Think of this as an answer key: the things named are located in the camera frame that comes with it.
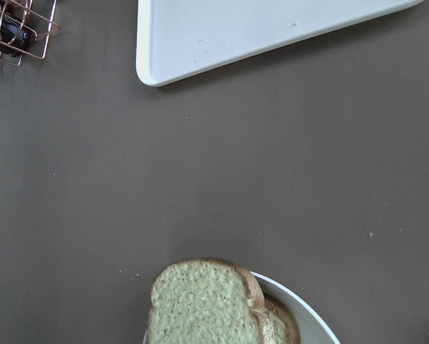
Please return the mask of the bread slice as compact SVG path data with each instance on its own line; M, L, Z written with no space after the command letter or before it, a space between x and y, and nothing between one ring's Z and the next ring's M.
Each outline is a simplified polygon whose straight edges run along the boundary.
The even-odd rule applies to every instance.
M146 343L265 343L264 295L247 269L197 258L163 269L150 290Z
M267 317L265 326L265 343L297 344L301 342L301 335L294 316L288 308L271 295L264 295Z

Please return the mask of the cream rabbit tray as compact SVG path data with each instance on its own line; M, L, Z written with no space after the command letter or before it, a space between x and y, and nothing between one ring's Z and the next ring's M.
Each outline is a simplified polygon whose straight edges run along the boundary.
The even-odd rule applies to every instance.
M135 69L160 87L416 1L139 1Z

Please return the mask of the white round plate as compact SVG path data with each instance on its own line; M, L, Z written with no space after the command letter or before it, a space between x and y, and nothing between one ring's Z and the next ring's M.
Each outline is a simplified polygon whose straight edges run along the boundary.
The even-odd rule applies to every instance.
M301 335L300 343L338 343L326 322L302 298L262 274L251 273L259 283L263 295L271 295L282 302L294 316Z

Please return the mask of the tea bottle three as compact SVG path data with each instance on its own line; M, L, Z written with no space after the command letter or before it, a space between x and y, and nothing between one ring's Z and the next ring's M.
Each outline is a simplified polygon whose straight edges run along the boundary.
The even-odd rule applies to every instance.
M20 57L34 41L34 31L20 27L20 23L9 15L0 15L0 52L11 57Z

